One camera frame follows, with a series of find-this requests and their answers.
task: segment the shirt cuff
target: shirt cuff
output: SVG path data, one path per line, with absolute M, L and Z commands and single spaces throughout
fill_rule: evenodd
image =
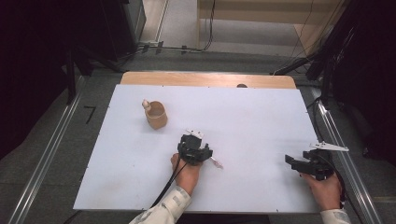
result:
M 163 198 L 158 206 L 166 207 L 176 222 L 190 203 L 190 195 L 183 188 L 176 186 L 165 198 Z
M 332 209 L 320 212 L 324 224 L 350 224 L 347 212 L 344 209 Z

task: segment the person's hand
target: person's hand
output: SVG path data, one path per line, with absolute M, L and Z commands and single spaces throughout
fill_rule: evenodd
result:
M 175 170 L 176 164 L 178 160 L 178 153 L 175 153 L 172 158 L 172 169 Z M 177 171 L 179 171 L 186 162 L 183 160 L 180 160 L 180 163 L 178 164 Z M 195 188 L 195 186 L 198 183 L 198 178 L 199 178 L 199 171 L 201 169 L 202 164 L 198 164 L 196 166 L 192 166 L 187 164 L 183 170 L 181 170 L 180 174 L 176 177 L 176 184 L 186 190 L 186 192 L 191 196 L 192 192 Z
M 320 181 L 312 175 L 300 173 L 300 176 L 308 183 L 322 211 L 340 208 L 341 184 L 336 174 Z

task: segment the white sleeve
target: white sleeve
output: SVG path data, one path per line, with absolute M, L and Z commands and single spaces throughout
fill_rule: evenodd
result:
M 320 212 L 324 224 L 350 224 L 349 216 L 344 209 L 332 209 Z
M 190 203 L 190 195 L 176 186 L 158 204 L 135 217 L 130 224 L 175 224 Z

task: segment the white tabletop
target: white tabletop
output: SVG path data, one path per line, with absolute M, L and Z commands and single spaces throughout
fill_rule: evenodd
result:
M 149 127 L 143 99 L 164 104 L 165 127 Z M 318 211 L 284 162 L 285 154 L 301 160 L 318 141 L 298 90 L 142 85 L 114 90 L 74 209 L 148 209 L 172 174 L 170 158 L 186 129 L 203 132 L 224 166 L 205 162 L 187 211 Z

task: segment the aluminum rail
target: aluminum rail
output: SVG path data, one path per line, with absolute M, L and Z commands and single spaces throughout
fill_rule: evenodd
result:
M 312 94 L 314 98 L 318 98 L 320 96 L 320 90 L 315 90 L 311 88 Z M 329 135 L 332 139 L 332 142 L 339 146 L 345 147 L 345 143 L 341 138 L 340 133 L 335 126 L 334 120 L 332 119 L 331 112 L 326 110 L 325 106 L 321 103 L 318 104 L 320 115 L 323 118 L 323 121 L 326 125 L 326 128 L 329 132 Z M 348 152 L 337 151 L 337 155 L 346 171 L 346 176 L 351 184 L 353 191 L 355 192 L 355 196 L 361 206 L 361 211 L 364 214 L 366 222 L 371 224 L 382 224 L 383 221 L 376 211 L 373 200 L 365 187 L 361 175 L 358 172 L 358 169 L 353 162 L 352 158 L 349 156 Z
M 55 156 L 58 146 L 64 137 L 64 132 L 66 131 L 67 126 L 73 117 L 81 97 L 81 90 L 85 87 L 86 82 L 86 77 L 79 77 L 78 93 L 71 104 L 66 106 L 61 119 L 59 120 L 58 125 L 56 126 L 55 131 L 52 134 L 52 137 L 49 140 L 49 143 L 47 144 L 47 147 L 35 168 L 35 171 L 22 191 L 20 200 L 18 201 L 18 204 L 8 221 L 8 224 L 22 224 L 25 220 L 33 200 L 40 189 L 41 183 L 43 182 L 44 177 L 50 168 L 50 164 L 53 157 Z

